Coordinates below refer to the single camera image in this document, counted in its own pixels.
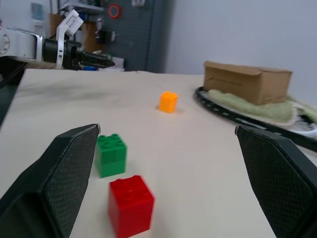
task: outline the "lego brick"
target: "lego brick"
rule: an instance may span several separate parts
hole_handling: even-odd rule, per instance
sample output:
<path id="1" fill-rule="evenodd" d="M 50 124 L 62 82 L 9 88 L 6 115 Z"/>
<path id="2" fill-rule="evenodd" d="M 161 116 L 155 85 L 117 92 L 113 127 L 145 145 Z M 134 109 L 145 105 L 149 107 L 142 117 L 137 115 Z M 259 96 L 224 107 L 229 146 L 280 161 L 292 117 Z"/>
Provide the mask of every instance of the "lego brick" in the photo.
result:
<path id="1" fill-rule="evenodd" d="M 141 176 L 109 184 L 108 215 L 117 238 L 147 231 L 151 226 L 154 196 Z"/>
<path id="2" fill-rule="evenodd" d="M 165 92 L 160 97 L 159 109 L 166 113 L 173 113 L 176 110 L 177 94 Z"/>
<path id="3" fill-rule="evenodd" d="M 100 177 L 105 178 L 125 172 L 127 146 L 119 135 L 101 135 L 97 139 L 95 164 Z"/>

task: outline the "red lego brick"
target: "red lego brick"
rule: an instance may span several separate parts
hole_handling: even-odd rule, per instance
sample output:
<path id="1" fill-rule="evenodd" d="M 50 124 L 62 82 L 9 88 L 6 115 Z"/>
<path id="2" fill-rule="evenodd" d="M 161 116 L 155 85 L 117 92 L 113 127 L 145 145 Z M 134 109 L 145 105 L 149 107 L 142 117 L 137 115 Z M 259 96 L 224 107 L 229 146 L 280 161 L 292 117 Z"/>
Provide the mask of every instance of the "red lego brick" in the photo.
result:
<path id="1" fill-rule="evenodd" d="M 154 196 L 141 176 L 109 184 L 108 214 L 117 238 L 147 231 L 151 226 Z"/>

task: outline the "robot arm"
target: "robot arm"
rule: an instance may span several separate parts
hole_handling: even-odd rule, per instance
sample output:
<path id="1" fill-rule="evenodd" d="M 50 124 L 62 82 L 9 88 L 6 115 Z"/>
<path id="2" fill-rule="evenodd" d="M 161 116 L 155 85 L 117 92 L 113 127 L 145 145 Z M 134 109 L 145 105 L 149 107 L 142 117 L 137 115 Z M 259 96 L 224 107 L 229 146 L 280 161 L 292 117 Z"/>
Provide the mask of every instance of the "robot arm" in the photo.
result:
<path id="1" fill-rule="evenodd" d="M 72 10 L 57 28 L 56 39 L 44 39 L 41 35 L 21 29 L 0 27 L 0 57 L 9 56 L 23 62 L 56 63 L 56 68 L 79 70 L 80 65 L 107 68 L 114 63 L 105 56 L 80 50 L 81 43 L 64 40 L 72 36 L 83 24 L 79 14 Z"/>

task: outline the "cardboard box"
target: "cardboard box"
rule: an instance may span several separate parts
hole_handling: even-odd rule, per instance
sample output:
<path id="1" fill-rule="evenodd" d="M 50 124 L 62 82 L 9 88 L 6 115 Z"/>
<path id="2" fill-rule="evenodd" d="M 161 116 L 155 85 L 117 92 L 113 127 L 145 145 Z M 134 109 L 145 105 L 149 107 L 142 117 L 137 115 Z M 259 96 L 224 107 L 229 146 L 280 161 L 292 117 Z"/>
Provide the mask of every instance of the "cardboard box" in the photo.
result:
<path id="1" fill-rule="evenodd" d="M 64 20 L 64 16 L 50 13 L 50 36 L 56 34 L 57 27 Z"/>
<path id="2" fill-rule="evenodd" d="M 86 52 L 92 53 L 94 51 L 103 51 L 105 49 L 105 45 L 100 45 L 96 42 L 97 26 L 95 22 L 85 21 L 81 29 L 84 33 L 83 46 Z"/>
<path id="3" fill-rule="evenodd" d="M 286 100 L 293 72 L 282 69 L 205 62 L 204 89 L 232 93 L 263 105 Z"/>

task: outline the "white wall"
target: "white wall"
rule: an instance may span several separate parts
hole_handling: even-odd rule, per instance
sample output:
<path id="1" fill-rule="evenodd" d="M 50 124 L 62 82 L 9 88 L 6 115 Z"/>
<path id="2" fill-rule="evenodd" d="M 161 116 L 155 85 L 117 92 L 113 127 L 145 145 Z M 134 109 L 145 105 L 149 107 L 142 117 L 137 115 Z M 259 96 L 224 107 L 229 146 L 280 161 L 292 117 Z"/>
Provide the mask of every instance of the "white wall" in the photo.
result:
<path id="1" fill-rule="evenodd" d="M 31 3 L 42 4 L 46 22 L 46 33 L 49 32 L 48 14 L 50 13 L 50 0 L 1 0 L 0 2 L 2 25 L 4 27 L 17 27 L 29 31 L 34 31 Z M 52 2 L 53 11 L 55 11 L 57 1 L 52 0 Z"/>
<path id="2" fill-rule="evenodd" d="M 290 93 L 317 106 L 317 1 L 175 0 L 164 71 L 205 60 L 293 70 Z"/>

